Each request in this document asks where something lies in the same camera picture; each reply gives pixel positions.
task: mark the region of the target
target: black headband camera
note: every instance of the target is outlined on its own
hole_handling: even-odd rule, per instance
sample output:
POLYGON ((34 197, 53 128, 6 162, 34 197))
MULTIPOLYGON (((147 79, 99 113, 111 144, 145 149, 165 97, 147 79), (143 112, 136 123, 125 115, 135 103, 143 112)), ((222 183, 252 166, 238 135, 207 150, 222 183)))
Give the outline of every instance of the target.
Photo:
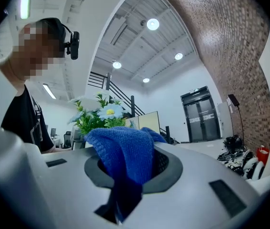
POLYGON ((64 48, 66 48, 67 55, 70 54, 70 58, 75 60, 78 58, 79 55, 79 43, 80 43, 80 34, 77 31, 71 32, 67 26, 63 25, 71 34, 70 35, 70 42, 64 43, 64 48))

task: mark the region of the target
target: door frame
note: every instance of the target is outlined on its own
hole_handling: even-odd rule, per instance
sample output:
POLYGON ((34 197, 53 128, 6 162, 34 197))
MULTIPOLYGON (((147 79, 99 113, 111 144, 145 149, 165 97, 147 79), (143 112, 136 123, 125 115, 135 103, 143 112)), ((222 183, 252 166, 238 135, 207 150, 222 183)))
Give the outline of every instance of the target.
POLYGON ((197 89, 195 92, 193 93, 187 93, 187 94, 184 94, 181 96, 181 101, 182 101, 182 105, 183 105, 183 108, 184 108, 184 112, 185 112, 185 117, 186 117, 186 122, 187 122, 187 128, 188 128, 188 137, 189 137, 189 142, 190 143, 200 143, 200 142, 208 142, 208 141, 213 141, 213 140, 219 140, 221 139, 221 132, 220 132, 220 125, 219 125, 219 120, 218 120, 218 114, 217 114, 217 110, 216 110, 216 107, 215 107, 215 104, 213 102, 213 99, 212 99, 212 96, 209 92, 209 89, 207 86, 204 86, 204 87, 201 87, 199 89, 197 89), (207 91, 208 92, 208 95, 207 96, 202 96, 202 97, 197 97, 195 98, 195 100, 189 102, 188 104, 184 104, 184 101, 183 101, 183 98, 187 97, 187 96, 190 96, 190 95, 194 95, 196 94, 196 92, 199 92, 199 91, 207 91), (215 110, 214 112, 214 115, 215 115, 215 119, 216 119, 216 126, 217 126, 217 134, 218 134, 218 138, 216 139, 212 139, 212 140, 207 140, 207 137, 206 137, 206 128, 205 126, 202 128, 202 135, 203 135, 203 139, 206 139, 206 140, 203 140, 203 141, 193 141, 192 140, 192 133, 191 133, 191 128, 190 128, 190 120, 189 120, 189 115, 188 115, 188 111, 187 111, 187 108, 186 106, 187 105, 193 105, 193 104, 196 104, 197 105, 197 110, 198 110, 198 116, 200 118, 200 122, 202 124, 202 122, 204 121, 203 120, 203 115, 202 115, 202 110, 201 110, 201 107, 199 105, 199 101, 204 101, 204 100, 209 100, 210 101, 210 104, 211 104, 211 107, 215 110))

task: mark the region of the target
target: blue cloth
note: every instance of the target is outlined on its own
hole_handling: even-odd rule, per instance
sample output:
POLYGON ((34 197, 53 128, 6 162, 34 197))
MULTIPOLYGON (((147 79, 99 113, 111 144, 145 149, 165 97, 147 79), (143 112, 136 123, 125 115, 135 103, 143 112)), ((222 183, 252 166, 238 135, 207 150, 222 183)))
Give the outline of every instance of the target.
POLYGON ((152 178, 154 142, 166 141, 147 127, 122 126, 94 129, 84 139, 93 145, 115 181, 114 194, 123 221, 140 201, 142 185, 152 178))

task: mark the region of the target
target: black lamp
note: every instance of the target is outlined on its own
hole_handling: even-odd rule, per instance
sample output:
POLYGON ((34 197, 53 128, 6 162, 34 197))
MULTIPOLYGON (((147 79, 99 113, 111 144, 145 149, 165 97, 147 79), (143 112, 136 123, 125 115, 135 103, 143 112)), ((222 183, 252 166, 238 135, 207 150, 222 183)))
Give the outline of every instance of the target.
POLYGON ((234 94, 228 94, 229 99, 231 100, 232 104, 238 108, 239 111, 239 115, 240 115, 240 120, 241 120, 241 126, 242 126, 242 138, 243 138, 243 149, 244 149, 244 131, 243 131, 243 123, 242 123, 242 118, 241 118, 241 113, 240 113, 240 109, 239 109, 239 105, 240 103, 238 102, 238 100, 236 99, 234 94))

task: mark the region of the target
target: computer monitor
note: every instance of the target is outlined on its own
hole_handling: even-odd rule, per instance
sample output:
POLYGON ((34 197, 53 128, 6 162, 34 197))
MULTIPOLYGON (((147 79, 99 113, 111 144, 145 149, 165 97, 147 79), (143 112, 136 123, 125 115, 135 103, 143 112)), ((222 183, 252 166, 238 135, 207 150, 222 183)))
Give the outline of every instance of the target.
POLYGON ((50 136, 52 136, 52 137, 55 137, 56 136, 55 130, 56 130, 56 128, 51 128, 50 136))

